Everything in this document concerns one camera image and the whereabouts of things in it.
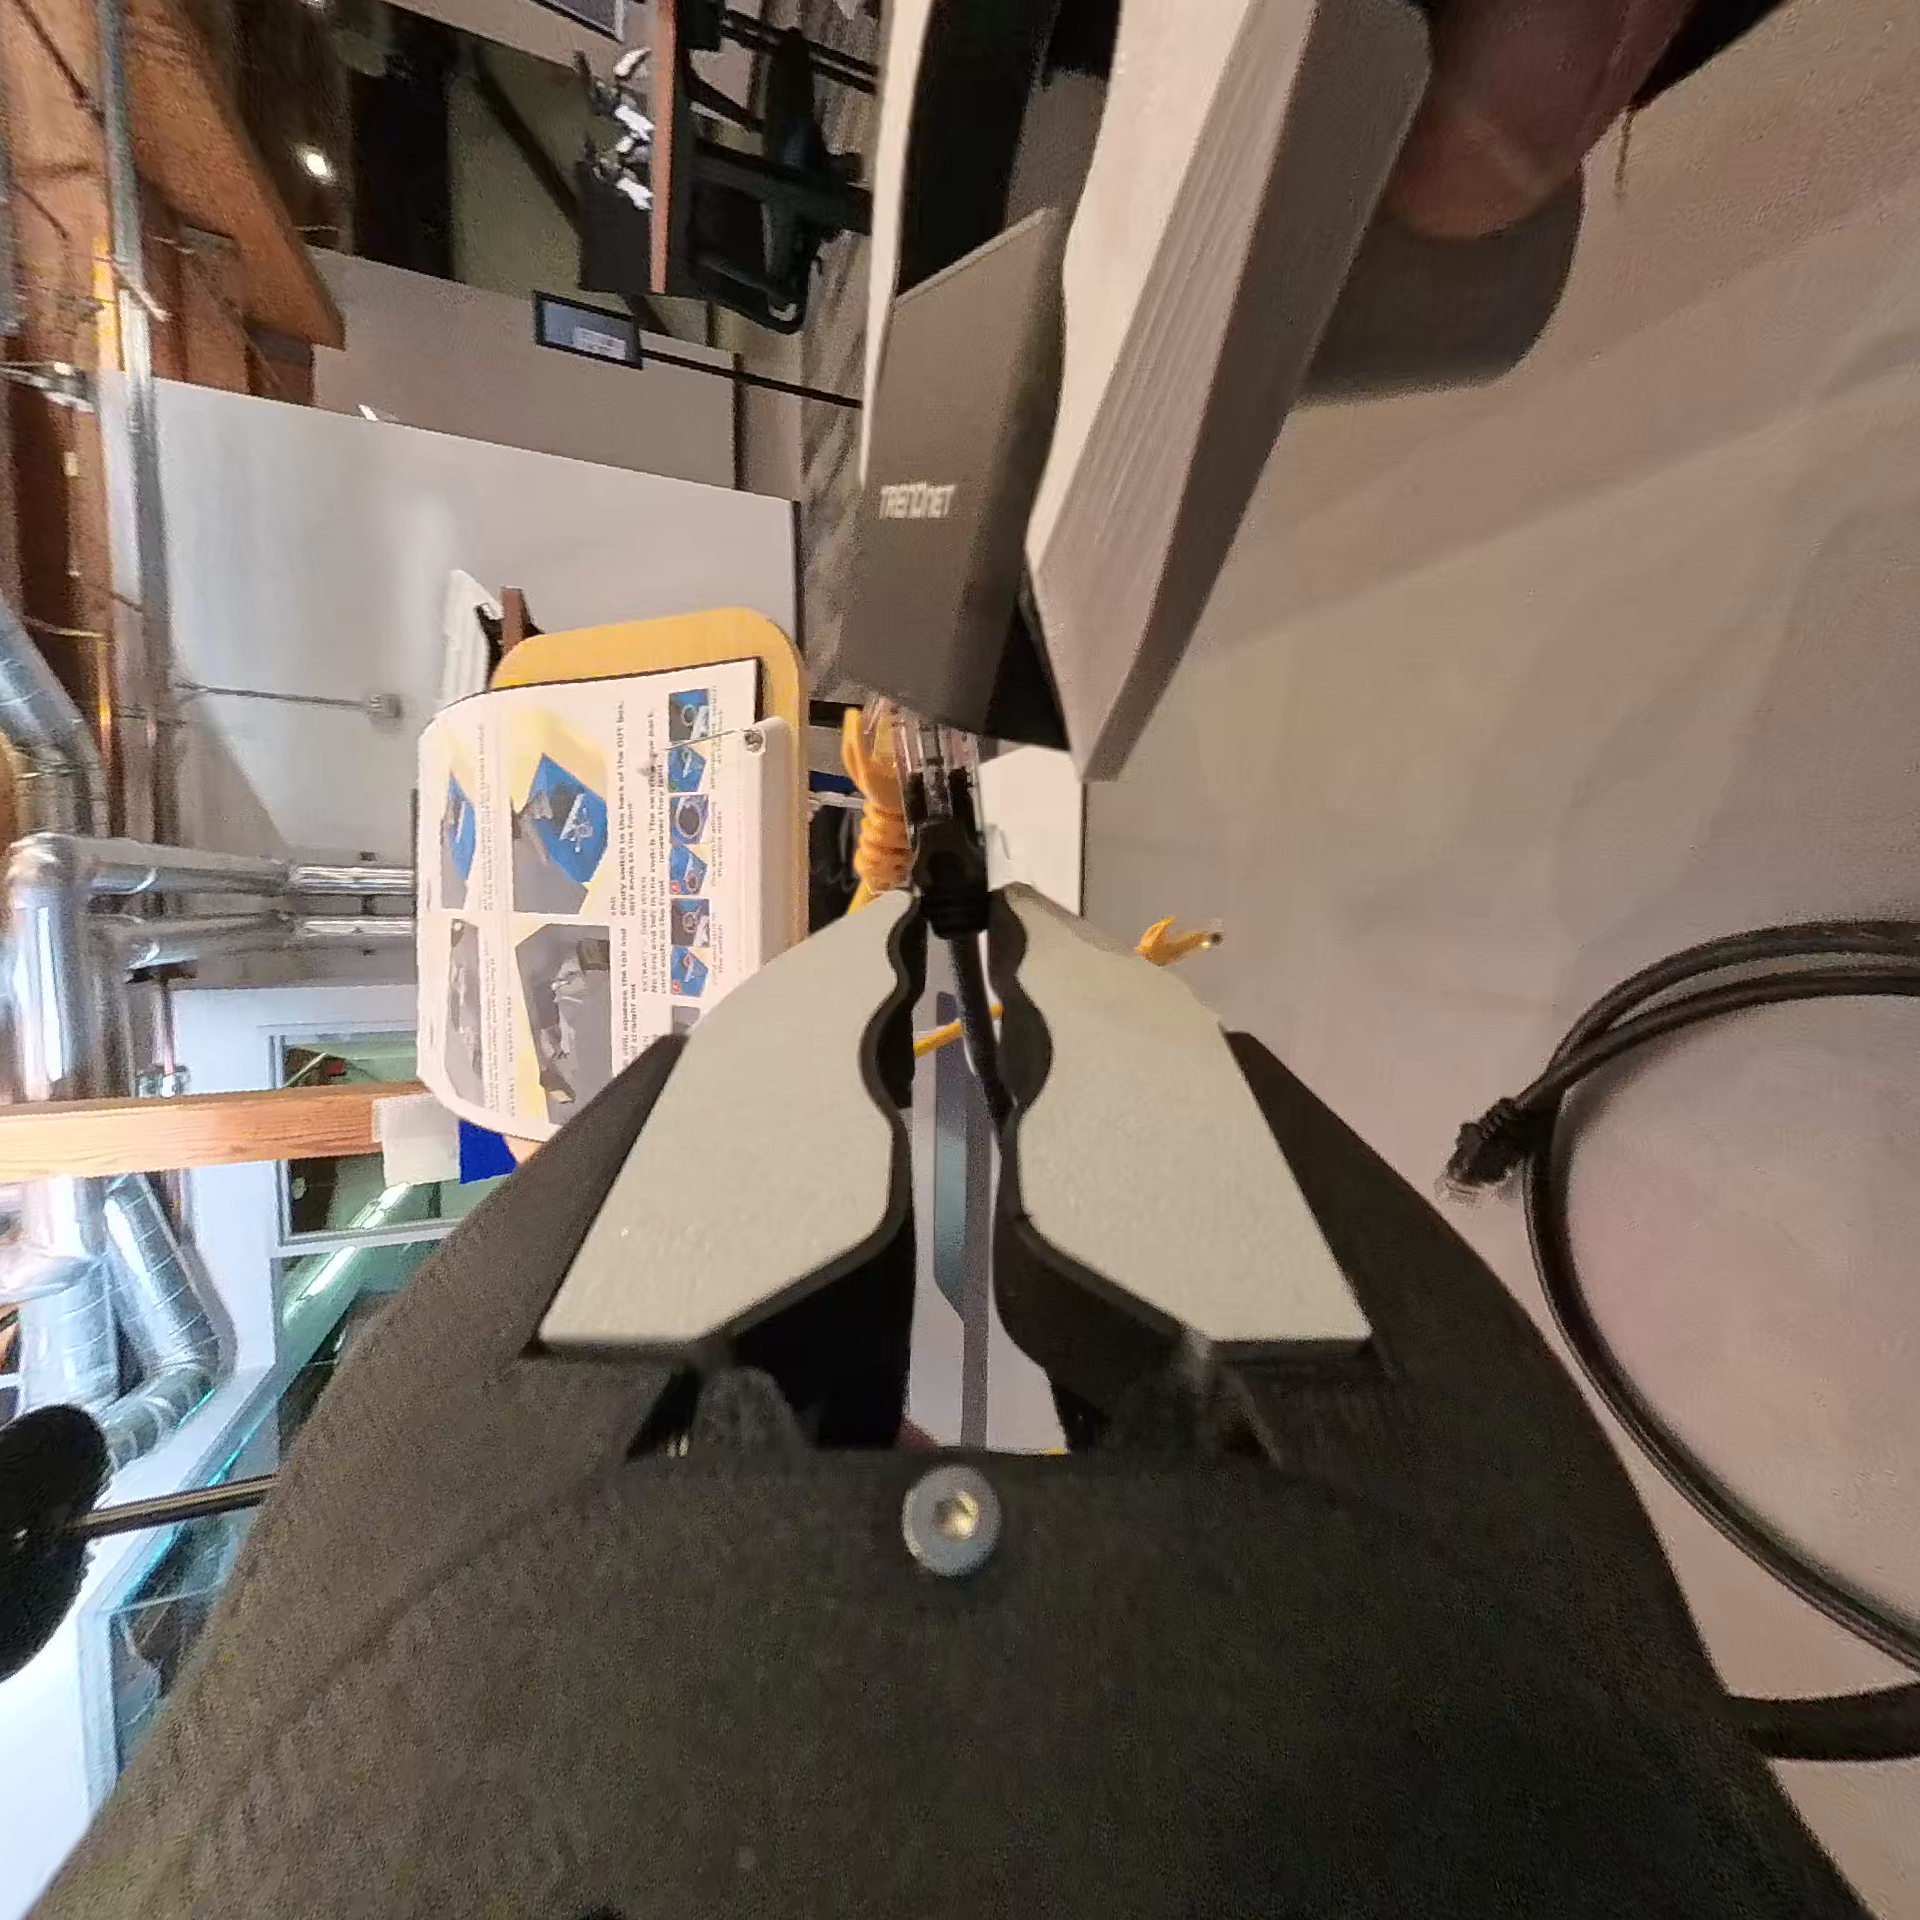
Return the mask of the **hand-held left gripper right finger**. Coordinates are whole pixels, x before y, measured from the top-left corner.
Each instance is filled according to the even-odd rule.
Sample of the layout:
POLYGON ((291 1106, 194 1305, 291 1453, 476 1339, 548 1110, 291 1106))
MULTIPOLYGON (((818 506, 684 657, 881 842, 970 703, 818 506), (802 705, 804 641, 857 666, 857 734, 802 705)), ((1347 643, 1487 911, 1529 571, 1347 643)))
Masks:
POLYGON ((1172 970, 1025 882, 1001 999, 995 1293, 1036 1365, 1330 1359, 1372 1326, 1225 1027, 1172 970))

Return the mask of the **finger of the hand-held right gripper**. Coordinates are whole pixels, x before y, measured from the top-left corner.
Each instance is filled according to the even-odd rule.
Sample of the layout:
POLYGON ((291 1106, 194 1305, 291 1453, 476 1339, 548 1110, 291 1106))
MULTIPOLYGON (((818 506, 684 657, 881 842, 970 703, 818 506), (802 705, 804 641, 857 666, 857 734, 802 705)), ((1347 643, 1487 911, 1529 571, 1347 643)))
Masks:
POLYGON ((906 226, 906 159, 921 62, 935 1, 890 1, 883 8, 883 59, 870 149, 870 234, 863 321, 861 398, 878 398, 881 349, 898 289, 906 226))
POLYGON ((1025 533, 1085 781, 1123 769, 1183 657, 1428 71, 1417 5, 1121 5, 1025 533))

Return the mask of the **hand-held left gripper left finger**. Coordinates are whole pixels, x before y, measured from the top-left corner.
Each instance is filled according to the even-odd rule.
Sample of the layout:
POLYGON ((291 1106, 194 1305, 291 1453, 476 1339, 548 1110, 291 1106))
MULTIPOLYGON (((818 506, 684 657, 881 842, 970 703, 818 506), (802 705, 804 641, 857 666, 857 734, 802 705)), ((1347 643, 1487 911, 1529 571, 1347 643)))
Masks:
POLYGON ((901 1347, 917 1285, 917 1000, 919 903, 890 894, 783 951, 665 1049, 539 1345, 708 1366, 791 1336, 825 1369, 901 1347))

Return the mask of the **black network adapter box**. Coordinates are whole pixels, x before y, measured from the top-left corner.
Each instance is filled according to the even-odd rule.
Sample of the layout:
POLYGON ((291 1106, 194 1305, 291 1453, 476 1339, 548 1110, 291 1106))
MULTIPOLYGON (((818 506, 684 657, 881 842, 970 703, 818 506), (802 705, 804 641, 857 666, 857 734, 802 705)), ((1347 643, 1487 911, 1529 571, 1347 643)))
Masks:
POLYGON ((1037 208, 891 301, 836 663, 955 731, 1063 750, 1026 528, 1065 363, 1067 214, 1037 208))

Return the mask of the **person's right hand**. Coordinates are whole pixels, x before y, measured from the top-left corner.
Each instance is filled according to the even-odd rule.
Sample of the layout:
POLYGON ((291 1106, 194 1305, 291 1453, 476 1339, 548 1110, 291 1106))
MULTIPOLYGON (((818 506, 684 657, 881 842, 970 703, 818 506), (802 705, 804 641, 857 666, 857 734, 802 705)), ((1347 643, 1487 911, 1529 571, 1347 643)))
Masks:
POLYGON ((1467 242, 1572 179, 1675 34, 1683 5, 1453 1, 1430 16, 1430 75, 1385 213, 1467 242))

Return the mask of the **black desk with wooden top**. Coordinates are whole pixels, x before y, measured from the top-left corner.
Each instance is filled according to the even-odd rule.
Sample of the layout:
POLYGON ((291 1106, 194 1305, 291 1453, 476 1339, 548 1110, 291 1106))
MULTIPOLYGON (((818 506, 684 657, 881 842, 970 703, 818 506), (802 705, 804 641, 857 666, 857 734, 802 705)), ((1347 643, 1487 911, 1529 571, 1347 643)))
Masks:
POLYGON ((875 62, 735 5, 657 5, 653 39, 596 78, 611 144, 577 166, 580 285, 633 313, 660 298, 804 329, 821 253, 866 234, 861 158, 827 141, 821 89, 878 96, 875 62))

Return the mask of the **printed instruction sheet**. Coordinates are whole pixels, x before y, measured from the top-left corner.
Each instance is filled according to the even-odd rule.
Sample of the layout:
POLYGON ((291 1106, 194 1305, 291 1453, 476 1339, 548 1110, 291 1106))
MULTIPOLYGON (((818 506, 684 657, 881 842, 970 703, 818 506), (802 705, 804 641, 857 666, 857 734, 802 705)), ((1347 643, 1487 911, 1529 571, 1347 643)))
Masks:
POLYGON ((732 657, 476 691, 419 754, 419 1070, 539 1143, 791 945, 794 736, 732 657))

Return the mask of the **wooden beam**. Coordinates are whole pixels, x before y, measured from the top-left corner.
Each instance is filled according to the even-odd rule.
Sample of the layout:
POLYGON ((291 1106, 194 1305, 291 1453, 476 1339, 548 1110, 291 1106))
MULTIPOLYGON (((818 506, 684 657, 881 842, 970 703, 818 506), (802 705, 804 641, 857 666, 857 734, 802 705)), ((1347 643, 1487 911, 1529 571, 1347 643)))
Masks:
POLYGON ((2 1107, 2 1183, 247 1163, 353 1158, 420 1082, 271 1088, 13 1101, 2 1107))

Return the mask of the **silver metal pipe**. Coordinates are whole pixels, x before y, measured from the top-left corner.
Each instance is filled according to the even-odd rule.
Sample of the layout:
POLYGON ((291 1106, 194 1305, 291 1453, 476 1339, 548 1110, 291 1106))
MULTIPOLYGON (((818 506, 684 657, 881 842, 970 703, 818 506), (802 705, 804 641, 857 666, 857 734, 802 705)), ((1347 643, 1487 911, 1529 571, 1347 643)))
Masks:
POLYGON ((413 907, 405 864, 318 861, 164 848, 126 835, 29 832, 4 854, 4 910, 86 911, 97 899, 237 899, 283 917, 298 910, 413 907))

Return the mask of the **grey partition panel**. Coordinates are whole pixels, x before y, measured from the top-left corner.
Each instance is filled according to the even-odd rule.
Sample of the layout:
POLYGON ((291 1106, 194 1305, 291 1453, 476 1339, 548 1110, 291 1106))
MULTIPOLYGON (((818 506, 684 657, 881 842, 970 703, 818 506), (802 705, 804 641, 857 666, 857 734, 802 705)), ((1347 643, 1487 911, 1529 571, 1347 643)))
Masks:
POLYGON ((164 848, 410 861, 454 571, 566 632, 747 607, 804 635, 796 502, 155 378, 131 498, 163 623, 109 613, 113 832, 164 848))

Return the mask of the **black fuzzy microphone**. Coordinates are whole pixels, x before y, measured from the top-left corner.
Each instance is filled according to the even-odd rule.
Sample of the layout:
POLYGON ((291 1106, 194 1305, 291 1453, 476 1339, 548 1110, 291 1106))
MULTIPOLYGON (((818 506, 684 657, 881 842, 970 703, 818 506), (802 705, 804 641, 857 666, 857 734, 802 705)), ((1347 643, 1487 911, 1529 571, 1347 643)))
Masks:
POLYGON ((106 1429, 84 1408, 34 1408, 2 1430, 2 1680, 54 1637, 97 1542, 247 1510, 279 1477, 103 1503, 109 1479, 106 1429))

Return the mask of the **black framed wall sign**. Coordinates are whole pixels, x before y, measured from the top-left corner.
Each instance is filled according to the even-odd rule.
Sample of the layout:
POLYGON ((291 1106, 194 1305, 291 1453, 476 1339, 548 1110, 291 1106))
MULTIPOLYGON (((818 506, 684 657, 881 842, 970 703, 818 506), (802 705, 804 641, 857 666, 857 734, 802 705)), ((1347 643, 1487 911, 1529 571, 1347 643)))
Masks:
POLYGON ((563 295, 533 295, 534 343, 596 366, 643 368, 643 330, 633 313, 563 295))

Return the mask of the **silver ventilation duct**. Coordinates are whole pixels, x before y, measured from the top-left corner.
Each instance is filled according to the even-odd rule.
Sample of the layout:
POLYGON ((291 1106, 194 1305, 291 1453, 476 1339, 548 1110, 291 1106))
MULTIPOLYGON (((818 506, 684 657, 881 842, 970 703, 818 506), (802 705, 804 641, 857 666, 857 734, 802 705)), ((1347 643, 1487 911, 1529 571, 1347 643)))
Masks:
MULTIPOLYGON (((2 605, 2 734, 25 832, 4 851, 4 1088, 33 1120, 126 1085, 126 968, 91 917, 82 840, 113 819, 101 747, 2 605)), ((114 1470, 154 1453, 225 1375, 203 1275, 141 1173, 9 1173, 4 1305, 19 1406, 82 1408, 114 1470)))

